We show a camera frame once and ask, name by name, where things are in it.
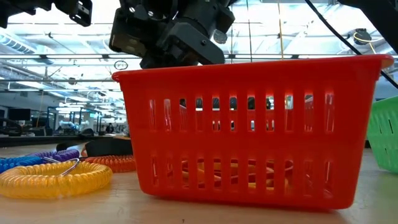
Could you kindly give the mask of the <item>orange-red coil wrist keychain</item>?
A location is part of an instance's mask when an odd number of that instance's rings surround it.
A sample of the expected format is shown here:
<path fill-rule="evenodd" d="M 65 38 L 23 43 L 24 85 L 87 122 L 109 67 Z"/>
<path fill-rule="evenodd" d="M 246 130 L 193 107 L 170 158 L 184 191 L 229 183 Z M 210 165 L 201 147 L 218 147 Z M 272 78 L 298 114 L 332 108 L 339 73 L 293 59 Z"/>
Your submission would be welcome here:
<path fill-rule="evenodd" d="M 116 173 L 136 170 L 136 162 L 132 155 L 87 157 L 84 161 L 108 166 Z"/>

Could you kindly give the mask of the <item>red plastic basket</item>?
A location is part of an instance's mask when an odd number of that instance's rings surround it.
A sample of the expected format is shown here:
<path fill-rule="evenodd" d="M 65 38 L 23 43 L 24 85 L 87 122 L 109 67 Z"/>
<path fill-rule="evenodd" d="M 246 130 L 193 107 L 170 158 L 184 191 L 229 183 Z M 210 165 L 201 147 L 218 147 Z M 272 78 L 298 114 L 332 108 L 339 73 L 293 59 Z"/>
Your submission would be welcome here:
<path fill-rule="evenodd" d="M 390 55 L 279 60 L 116 72 L 124 95 L 141 190 L 191 201 L 220 201 L 327 209 L 353 204 L 376 81 L 393 64 Z M 306 103 L 305 96 L 313 101 Z M 256 107 L 248 109 L 248 98 Z M 266 109 L 266 97 L 274 109 Z M 293 96 L 293 108 L 285 99 Z M 237 98 L 237 110 L 229 99 Z M 196 99 L 203 110 L 195 109 Z M 213 110 L 212 99 L 220 99 Z M 182 109 L 180 99 L 186 99 Z M 188 143 L 160 140 L 167 134 L 329 137 L 336 143 Z M 198 187 L 197 161 L 205 161 L 205 188 Z M 222 184 L 214 187 L 213 161 L 221 160 Z M 230 161 L 238 160 L 238 187 L 230 182 Z M 248 162 L 256 161 L 256 188 L 248 189 Z M 266 190 L 266 161 L 275 162 L 274 190 Z M 188 187 L 182 161 L 188 161 Z M 284 189 L 285 161 L 294 164 Z"/>

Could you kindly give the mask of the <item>background robot workstation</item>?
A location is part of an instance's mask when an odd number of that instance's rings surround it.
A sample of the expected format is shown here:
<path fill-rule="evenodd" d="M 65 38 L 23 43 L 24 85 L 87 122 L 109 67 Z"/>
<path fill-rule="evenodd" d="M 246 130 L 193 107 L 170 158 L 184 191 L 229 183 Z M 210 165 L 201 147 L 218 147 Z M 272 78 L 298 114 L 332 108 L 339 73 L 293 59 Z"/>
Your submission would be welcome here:
<path fill-rule="evenodd" d="M 0 111 L 0 135 L 5 136 L 104 136 L 106 131 L 94 131 L 90 122 L 74 123 L 60 120 L 51 128 L 50 118 L 34 117 L 30 109 L 10 108 L 7 117 L 2 117 Z"/>

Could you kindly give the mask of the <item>yellow coil wrist keychain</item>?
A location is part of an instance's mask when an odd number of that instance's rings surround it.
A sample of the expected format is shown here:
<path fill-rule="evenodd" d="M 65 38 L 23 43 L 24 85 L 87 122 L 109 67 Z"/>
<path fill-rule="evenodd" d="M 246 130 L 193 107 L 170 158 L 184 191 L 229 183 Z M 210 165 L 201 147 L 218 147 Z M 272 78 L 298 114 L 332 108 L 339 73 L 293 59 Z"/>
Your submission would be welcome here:
<path fill-rule="evenodd" d="M 230 174 L 230 182 L 233 188 L 238 187 L 238 167 L 239 163 L 238 160 L 232 159 L 230 161 L 230 168 L 231 168 L 231 174 Z M 214 179 L 214 187 L 216 189 L 221 188 L 222 184 L 222 165 L 221 165 L 221 160 L 220 159 L 215 159 L 213 161 L 212 165 L 213 170 L 211 173 L 213 174 L 213 179 Z M 293 176 L 293 168 L 294 164 L 292 161 L 285 161 L 284 165 L 284 189 L 288 189 L 292 184 L 290 183 L 292 181 L 292 176 Z M 266 185 L 266 190 L 271 191 L 274 190 L 274 185 L 275 185 L 275 162 L 274 160 L 268 160 L 266 161 L 266 173 L 265 173 L 265 185 Z M 183 180 L 183 186 L 188 187 L 188 181 L 189 181 L 189 168 L 188 168 L 188 161 L 182 161 L 182 180 Z M 203 159 L 199 159 L 197 161 L 197 179 L 198 179 L 198 187 L 200 189 L 205 188 L 205 161 Z M 248 189 L 254 190 L 256 188 L 256 161 L 255 160 L 249 160 L 248 162 Z"/>
<path fill-rule="evenodd" d="M 0 174 L 0 195 L 24 199 L 75 197 L 106 187 L 112 177 L 108 166 L 78 159 L 17 166 Z"/>

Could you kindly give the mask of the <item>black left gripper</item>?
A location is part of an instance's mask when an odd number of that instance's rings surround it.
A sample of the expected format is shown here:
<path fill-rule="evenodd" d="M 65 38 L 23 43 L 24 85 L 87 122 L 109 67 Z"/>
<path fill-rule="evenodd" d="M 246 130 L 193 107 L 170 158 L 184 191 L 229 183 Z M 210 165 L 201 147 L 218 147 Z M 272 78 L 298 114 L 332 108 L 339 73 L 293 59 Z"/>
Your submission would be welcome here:
<path fill-rule="evenodd" d="M 156 42 L 176 22 L 190 23 L 210 40 L 216 29 L 226 33 L 235 17 L 235 0 L 119 0 L 109 48 L 141 58 L 140 67 L 165 68 Z"/>

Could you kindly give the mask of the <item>purple coil wrist keychain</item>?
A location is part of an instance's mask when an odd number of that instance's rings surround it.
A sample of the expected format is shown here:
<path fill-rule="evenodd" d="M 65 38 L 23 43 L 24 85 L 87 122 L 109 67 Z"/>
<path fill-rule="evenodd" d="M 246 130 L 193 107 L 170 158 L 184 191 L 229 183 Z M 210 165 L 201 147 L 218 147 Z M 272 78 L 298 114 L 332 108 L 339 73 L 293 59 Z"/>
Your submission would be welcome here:
<path fill-rule="evenodd" d="M 76 149 L 66 149 L 62 151 L 47 151 L 47 152 L 35 152 L 28 154 L 28 156 L 40 157 L 44 164 L 50 163 L 46 158 L 54 159 L 56 161 L 65 162 L 70 159 L 79 158 L 80 152 Z"/>

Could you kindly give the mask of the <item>long ceiling light bar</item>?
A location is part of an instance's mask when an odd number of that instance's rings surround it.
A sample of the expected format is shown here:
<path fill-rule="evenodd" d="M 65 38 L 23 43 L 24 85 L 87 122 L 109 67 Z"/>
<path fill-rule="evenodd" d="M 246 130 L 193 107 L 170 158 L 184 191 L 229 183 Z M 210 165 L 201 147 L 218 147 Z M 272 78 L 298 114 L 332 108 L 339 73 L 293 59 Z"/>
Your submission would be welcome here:
<path fill-rule="evenodd" d="M 330 54 L 284 54 L 284 59 L 299 58 L 335 58 L 335 57 L 351 57 L 351 55 L 330 55 Z M 277 54 L 224 54 L 225 59 L 281 59 L 281 55 Z M 135 55 L 128 54 L 0 54 L 0 59 L 140 59 Z"/>

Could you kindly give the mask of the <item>blue coil wrist keychain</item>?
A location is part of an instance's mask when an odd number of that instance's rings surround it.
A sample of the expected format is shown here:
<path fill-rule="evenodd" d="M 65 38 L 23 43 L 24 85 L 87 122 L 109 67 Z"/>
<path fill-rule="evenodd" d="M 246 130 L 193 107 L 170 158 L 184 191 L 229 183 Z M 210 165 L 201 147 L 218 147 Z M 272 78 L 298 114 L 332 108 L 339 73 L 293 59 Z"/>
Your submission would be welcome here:
<path fill-rule="evenodd" d="M 43 160 L 37 156 L 0 158 L 0 174 L 17 166 L 33 166 L 42 163 Z"/>

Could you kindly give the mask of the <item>green plastic basket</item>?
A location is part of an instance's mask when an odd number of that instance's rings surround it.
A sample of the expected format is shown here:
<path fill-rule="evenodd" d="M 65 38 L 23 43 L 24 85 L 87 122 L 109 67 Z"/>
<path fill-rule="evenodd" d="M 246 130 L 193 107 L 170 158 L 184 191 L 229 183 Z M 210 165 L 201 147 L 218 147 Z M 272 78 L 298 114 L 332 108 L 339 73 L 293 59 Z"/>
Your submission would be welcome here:
<path fill-rule="evenodd" d="M 378 166 L 398 174 L 398 96 L 373 103 L 367 138 Z"/>

